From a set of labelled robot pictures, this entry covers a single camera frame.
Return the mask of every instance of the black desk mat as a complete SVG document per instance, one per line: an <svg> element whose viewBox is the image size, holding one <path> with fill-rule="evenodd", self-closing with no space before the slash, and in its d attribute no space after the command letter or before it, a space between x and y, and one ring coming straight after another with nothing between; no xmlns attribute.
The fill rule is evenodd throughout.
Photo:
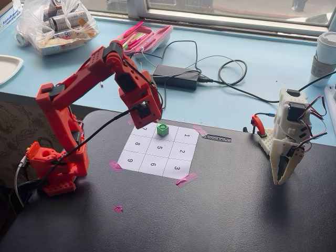
<svg viewBox="0 0 336 252"><path fill-rule="evenodd" d="M116 114L89 114L86 136ZM109 167L133 129L129 119L88 143L88 175L73 193L33 195L1 252L336 250L335 147L313 144L291 178L274 186L256 135L203 127L232 142L199 136L191 166L198 178L179 188L171 178Z"/></svg>

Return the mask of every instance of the power adapter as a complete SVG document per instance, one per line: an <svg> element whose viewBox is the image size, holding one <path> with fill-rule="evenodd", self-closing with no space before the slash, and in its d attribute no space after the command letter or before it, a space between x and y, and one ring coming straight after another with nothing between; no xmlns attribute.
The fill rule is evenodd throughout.
<svg viewBox="0 0 336 252"><path fill-rule="evenodd" d="M191 69L158 65L153 73L153 79L157 85L164 85L166 80L169 78L166 82L166 86L196 90L199 73L188 72L182 74L189 70Z"/></svg>

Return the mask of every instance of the number grid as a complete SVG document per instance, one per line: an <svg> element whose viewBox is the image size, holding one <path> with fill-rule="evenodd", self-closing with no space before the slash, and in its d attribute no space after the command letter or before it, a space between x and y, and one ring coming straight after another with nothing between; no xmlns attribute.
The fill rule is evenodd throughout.
<svg viewBox="0 0 336 252"><path fill-rule="evenodd" d="M126 170L181 179L189 174L198 133L194 129L169 126L169 134L160 136L157 123L134 127L119 157Z"/></svg>

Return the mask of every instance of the green block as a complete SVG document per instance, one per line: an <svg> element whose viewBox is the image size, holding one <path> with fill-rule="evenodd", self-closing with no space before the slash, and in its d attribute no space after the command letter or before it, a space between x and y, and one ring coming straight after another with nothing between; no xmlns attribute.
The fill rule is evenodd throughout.
<svg viewBox="0 0 336 252"><path fill-rule="evenodd" d="M165 135L168 135L169 127L164 123L159 123L156 126L156 132L163 137Z"/></svg>

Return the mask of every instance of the red 3d-printed robot arm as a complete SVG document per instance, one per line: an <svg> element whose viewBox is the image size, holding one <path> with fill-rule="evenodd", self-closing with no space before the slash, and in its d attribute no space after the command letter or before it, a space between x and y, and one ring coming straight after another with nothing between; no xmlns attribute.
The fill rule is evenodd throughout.
<svg viewBox="0 0 336 252"><path fill-rule="evenodd" d="M120 98L129 109L136 107L130 113L137 128L161 117L159 95L150 74L143 71L140 75L135 63L124 54L120 42L113 40L107 48L100 47L94 51L79 70L65 81L56 86L52 83L41 85L36 101L64 151L58 153L53 149L42 148L37 142L31 145L27 157L39 177L43 177L55 161L85 139L82 127L68 109L69 105L113 74L119 85ZM73 191L74 178L85 176L88 164L84 144L48 175L48 185L44 191L48 195Z"/></svg>

